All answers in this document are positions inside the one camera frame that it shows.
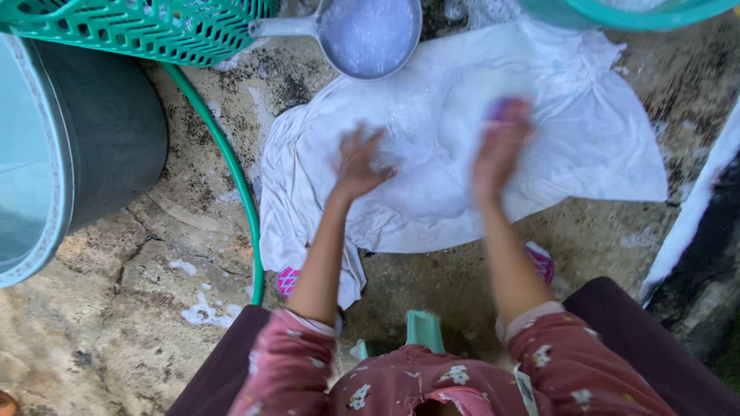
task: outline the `teal plastic stool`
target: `teal plastic stool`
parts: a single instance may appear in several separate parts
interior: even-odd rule
[[[632,31],[675,29],[717,16],[738,3],[740,0],[667,0],[652,10],[636,12],[596,0],[522,0],[532,16],[556,26]]]
[[[408,311],[406,313],[406,345],[424,345],[435,354],[447,352],[442,342],[440,318],[427,311]],[[363,341],[360,345],[360,359],[364,360],[373,356],[368,342]]]

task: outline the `green laundry basket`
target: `green laundry basket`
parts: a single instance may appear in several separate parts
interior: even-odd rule
[[[522,0],[531,15],[557,26],[633,31],[675,29],[717,16],[738,3],[740,0],[667,0],[654,9],[636,12],[596,0]]]
[[[192,67],[252,43],[279,0],[0,0],[0,30]]]

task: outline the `pink sneaker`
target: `pink sneaker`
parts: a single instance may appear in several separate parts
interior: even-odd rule
[[[275,288],[285,299],[290,299],[290,295],[293,294],[293,288],[295,288],[295,282],[298,280],[299,274],[300,270],[293,269],[292,267],[286,267],[282,272],[277,274]]]
[[[523,249],[529,260],[532,261],[537,274],[550,286],[553,276],[555,276],[555,261],[550,257],[550,253],[534,241],[524,243]]]

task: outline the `concrete floor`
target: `concrete floor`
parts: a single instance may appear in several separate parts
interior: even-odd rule
[[[425,33],[458,30],[436,17]],[[628,43],[618,65],[630,70],[625,78],[660,133],[671,197],[663,204],[568,199],[519,221],[523,237],[556,259],[561,296],[599,275],[637,294],[740,85],[740,24],[731,13],[669,33],[609,36]],[[37,276],[0,291],[0,389],[15,395],[26,415],[162,415],[225,332],[192,326],[181,310],[199,292],[211,306],[249,302],[252,244],[226,164],[173,81],[157,64],[143,66],[169,122],[162,179],[148,195],[67,237]],[[336,76],[314,41],[297,38],[242,53],[225,73],[186,74],[220,109],[257,193],[255,160],[272,119]],[[441,316],[451,352],[505,363],[480,241],[428,255],[363,254],[368,285],[346,311],[337,370],[351,366],[347,352],[359,338],[401,343],[412,308]],[[196,273],[171,268],[177,259]],[[268,274],[268,307],[280,303],[272,279]]]

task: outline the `green hose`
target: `green hose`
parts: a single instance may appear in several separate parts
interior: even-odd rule
[[[229,165],[234,183],[236,183],[236,189],[239,190],[239,196],[241,197],[241,203],[244,204],[244,210],[246,211],[246,219],[249,221],[249,232],[252,234],[252,248],[255,251],[255,292],[252,296],[252,305],[262,305],[262,294],[264,287],[264,274],[265,271],[262,268],[262,257],[260,256],[260,218],[257,215],[257,208],[255,202],[252,200],[252,195],[249,193],[249,185],[244,178],[244,172],[241,169],[239,160],[234,155],[234,151],[229,145],[229,141],[226,140],[226,135],[223,134],[221,128],[216,124],[216,120],[213,119],[210,110],[206,107],[203,100],[198,95],[198,91],[190,84],[190,80],[183,74],[180,68],[174,64],[168,64],[161,62],[164,69],[172,76],[175,83],[180,87],[190,104],[195,108],[195,111],[201,115],[203,121],[211,129],[211,134],[218,144],[218,148],[221,149],[223,158],[226,159],[226,164]]]

